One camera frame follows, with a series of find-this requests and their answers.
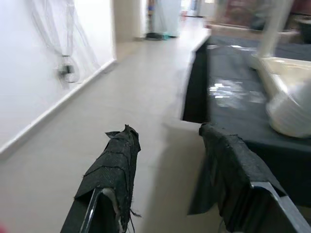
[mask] black tablecloth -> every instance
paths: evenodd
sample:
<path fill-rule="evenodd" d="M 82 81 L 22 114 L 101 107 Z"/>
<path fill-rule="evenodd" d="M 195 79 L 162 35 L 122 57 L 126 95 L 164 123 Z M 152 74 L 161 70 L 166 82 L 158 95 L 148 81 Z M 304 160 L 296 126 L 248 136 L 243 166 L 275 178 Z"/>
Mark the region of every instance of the black tablecloth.
<path fill-rule="evenodd" d="M 257 45 L 224 36 L 203 43 L 193 62 L 183 119 L 208 121 L 238 134 L 265 161 L 294 203 L 310 207 L 311 140 L 286 137 L 270 127 L 267 95 L 257 72 L 249 67 L 249 55 Z M 310 45 L 284 44 L 276 56 L 311 61 L 310 52 Z"/>

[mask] hallway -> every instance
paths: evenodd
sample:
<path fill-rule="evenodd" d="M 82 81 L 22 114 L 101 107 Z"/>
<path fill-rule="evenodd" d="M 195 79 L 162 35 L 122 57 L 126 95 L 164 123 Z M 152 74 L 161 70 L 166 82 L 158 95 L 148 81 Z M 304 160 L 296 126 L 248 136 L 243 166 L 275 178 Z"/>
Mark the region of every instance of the hallway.
<path fill-rule="evenodd" d="M 217 208 L 187 216 L 204 145 L 199 124 L 180 119 L 192 51 L 207 35 L 201 18 L 180 38 L 144 41 L 92 82 L 7 160 L 0 161 L 0 223 L 10 233 L 56 233 L 108 131 L 139 133 L 132 217 L 136 233 L 215 233 Z M 134 232 L 129 224 L 129 232 Z"/>

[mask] wire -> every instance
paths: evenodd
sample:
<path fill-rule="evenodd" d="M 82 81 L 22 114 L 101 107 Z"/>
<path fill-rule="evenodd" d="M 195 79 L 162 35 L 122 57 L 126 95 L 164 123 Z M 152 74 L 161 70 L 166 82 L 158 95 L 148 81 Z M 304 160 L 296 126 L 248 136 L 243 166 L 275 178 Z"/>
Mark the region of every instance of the wire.
<path fill-rule="evenodd" d="M 83 45 L 87 48 L 87 52 L 88 52 L 89 56 L 92 59 L 93 66 L 95 68 L 99 68 L 100 67 L 99 62 L 98 62 L 98 60 L 96 58 L 96 55 L 95 55 L 92 47 L 90 46 L 90 44 L 89 44 L 89 42 L 88 42 L 88 40 L 86 38 L 86 34 L 85 34 L 85 32 L 84 32 L 84 30 L 83 30 L 83 28 L 81 26 L 79 18 L 76 18 L 76 20 L 74 21 L 74 25 L 76 26 L 76 29 L 77 29 L 77 31 L 78 31 L 81 39 L 82 39 Z"/>
<path fill-rule="evenodd" d="M 61 67 L 58 70 L 58 75 L 61 81 L 67 83 L 76 83 L 79 81 L 79 70 L 75 61 L 72 58 L 73 54 L 73 25 L 75 6 L 73 0 L 66 1 L 66 25 L 67 25 L 67 49 L 63 53 L 61 43 L 55 21 L 53 18 L 53 10 L 50 0 L 45 0 L 45 17 L 47 22 L 48 31 L 46 30 L 43 21 L 39 15 L 34 0 L 31 2 L 31 12 L 34 23 L 39 30 L 39 33 L 45 42 L 47 48 L 52 50 L 57 56 L 60 57 Z"/>

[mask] white pipe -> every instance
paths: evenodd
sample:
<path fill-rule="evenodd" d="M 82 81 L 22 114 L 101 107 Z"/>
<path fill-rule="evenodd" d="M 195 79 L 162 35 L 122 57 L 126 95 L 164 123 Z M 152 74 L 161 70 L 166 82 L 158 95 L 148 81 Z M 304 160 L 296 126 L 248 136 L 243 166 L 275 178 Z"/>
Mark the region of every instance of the white pipe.
<path fill-rule="evenodd" d="M 278 32 L 284 29 L 293 0 L 274 0 L 270 22 L 264 28 L 263 39 L 259 45 L 258 57 L 273 57 L 278 42 Z"/>

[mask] black fabric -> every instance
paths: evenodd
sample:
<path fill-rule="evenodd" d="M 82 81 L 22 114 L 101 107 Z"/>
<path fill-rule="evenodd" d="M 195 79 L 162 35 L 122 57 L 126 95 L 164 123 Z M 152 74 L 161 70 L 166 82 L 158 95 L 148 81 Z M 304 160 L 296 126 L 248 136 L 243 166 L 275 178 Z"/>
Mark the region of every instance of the black fabric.
<path fill-rule="evenodd" d="M 227 230 L 311 232 L 268 166 L 236 134 L 204 124 L 200 135 L 207 149 L 210 201 L 218 203 Z"/>
<path fill-rule="evenodd" d="M 215 194 L 213 190 L 217 176 L 218 179 L 223 179 L 222 185 L 226 187 L 224 196 L 228 195 L 227 192 L 232 193 L 232 190 L 241 192 L 251 182 L 270 182 L 280 196 L 286 195 L 268 166 L 236 134 L 211 124 L 203 124 L 200 135 L 203 137 L 207 156 L 189 214 L 204 213 L 215 202 L 218 202 L 222 213 L 222 202 L 226 198 L 222 200 L 224 197 L 219 193 Z"/>
<path fill-rule="evenodd" d="M 191 77 L 206 77 L 207 70 L 207 53 L 206 47 L 208 41 L 206 40 L 202 46 L 195 51 L 195 59 L 193 60 Z M 206 98 L 207 96 L 208 79 L 206 78 L 190 78 L 188 81 L 188 88 L 184 104 L 183 120 L 201 123 L 205 121 L 207 111 Z"/>
<path fill-rule="evenodd" d="M 298 21 L 301 37 L 306 44 L 311 44 L 311 24 L 310 17 L 303 17 Z"/>
<path fill-rule="evenodd" d="M 207 70 L 207 76 L 191 73 L 189 83 L 196 83 L 196 86 L 188 86 L 185 111 L 190 109 L 186 105 L 196 103 L 199 99 L 205 101 L 207 110 L 197 108 L 198 116 L 193 117 L 193 120 L 184 120 L 198 122 L 197 119 L 204 119 L 200 123 L 211 122 L 237 134 L 250 150 L 264 160 L 295 204 L 311 207 L 311 140 L 286 137 L 270 127 L 265 110 L 268 101 L 266 93 L 257 72 L 249 68 L 248 63 L 248 56 L 257 45 L 257 41 L 224 36 L 212 36 L 203 44 L 207 54 L 206 67 L 203 69 Z M 276 56 L 311 61 L 310 51 L 310 45 L 282 44 L 277 47 Z M 234 107 L 223 105 L 209 92 L 208 87 L 224 81 L 237 83 L 243 90 L 243 94 L 235 99 Z M 206 83 L 209 83 L 205 86 L 207 96 L 188 96 L 197 88 L 201 90 Z M 251 101 L 257 98 L 257 95 L 253 96 L 254 93 L 263 98 Z M 198 205 L 201 203 L 199 196 L 197 193 L 198 199 L 195 199 Z"/>
<path fill-rule="evenodd" d="M 116 195 L 121 212 L 121 224 L 124 232 L 130 219 L 134 177 L 136 173 L 137 155 L 140 151 L 138 133 L 128 125 L 123 132 L 110 132 L 111 138 L 101 156 L 87 170 L 75 196 L 75 201 L 64 223 L 63 233 L 79 232 L 84 215 L 95 188 L 111 188 Z M 108 198 L 102 198 L 96 209 L 101 209 L 103 218 L 99 221 L 98 231 L 119 232 L 115 221 L 115 211 Z"/>

